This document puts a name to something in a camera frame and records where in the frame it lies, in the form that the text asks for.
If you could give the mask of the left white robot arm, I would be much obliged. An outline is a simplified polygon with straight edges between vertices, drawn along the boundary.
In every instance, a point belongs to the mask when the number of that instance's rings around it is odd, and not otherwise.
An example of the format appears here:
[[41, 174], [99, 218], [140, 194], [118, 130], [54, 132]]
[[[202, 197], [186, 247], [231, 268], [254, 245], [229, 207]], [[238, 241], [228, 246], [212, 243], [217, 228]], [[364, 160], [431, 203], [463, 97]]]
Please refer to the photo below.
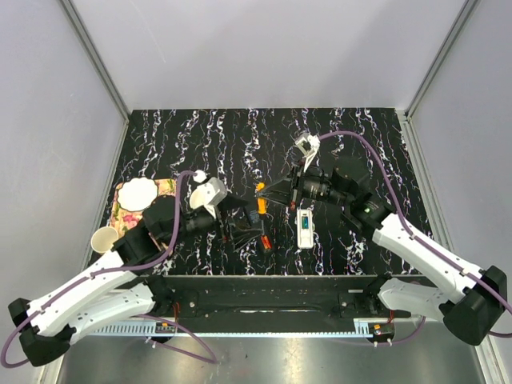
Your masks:
[[139, 222], [115, 241], [93, 265], [53, 292], [35, 300], [17, 298], [8, 305], [17, 338], [32, 366], [63, 356], [83, 336], [133, 316], [164, 316], [179, 304], [153, 268], [186, 238], [215, 232], [233, 250], [260, 238], [265, 226], [247, 201], [229, 194], [214, 211], [182, 212], [179, 200], [157, 197]]

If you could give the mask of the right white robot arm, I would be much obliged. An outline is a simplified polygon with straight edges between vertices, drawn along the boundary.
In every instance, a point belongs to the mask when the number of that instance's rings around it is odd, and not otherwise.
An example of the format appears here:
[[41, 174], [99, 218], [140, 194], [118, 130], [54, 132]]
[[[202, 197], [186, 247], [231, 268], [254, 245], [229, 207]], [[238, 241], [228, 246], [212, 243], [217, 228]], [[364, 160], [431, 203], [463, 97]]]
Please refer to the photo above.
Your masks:
[[257, 196], [294, 210], [303, 199], [341, 208], [341, 220], [350, 230], [396, 254], [432, 283], [421, 286], [385, 278], [363, 299], [368, 314], [381, 317], [389, 310], [419, 314], [442, 322], [464, 343], [480, 345], [505, 312], [506, 274], [496, 266], [483, 269], [446, 250], [370, 191], [369, 184], [370, 173], [358, 159], [338, 161], [330, 174], [300, 162]]

